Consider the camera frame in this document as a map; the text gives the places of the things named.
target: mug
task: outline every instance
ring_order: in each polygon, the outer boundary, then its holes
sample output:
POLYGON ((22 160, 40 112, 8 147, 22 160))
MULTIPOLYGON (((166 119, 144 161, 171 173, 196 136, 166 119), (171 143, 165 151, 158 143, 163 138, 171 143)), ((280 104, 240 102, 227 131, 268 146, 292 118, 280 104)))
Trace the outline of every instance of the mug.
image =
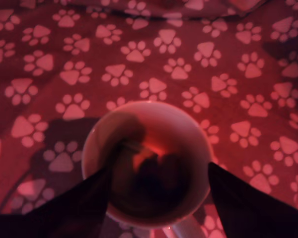
POLYGON ((208 163, 213 151, 198 123, 167 103, 138 101, 120 106, 102 117, 89 133, 82 153, 83 178, 99 171, 123 139, 138 141, 159 155, 182 153, 189 168, 190 184, 176 208, 157 217, 134 217, 111 202, 107 214, 132 227, 163 229, 168 238, 205 237, 192 214, 210 191, 208 163))

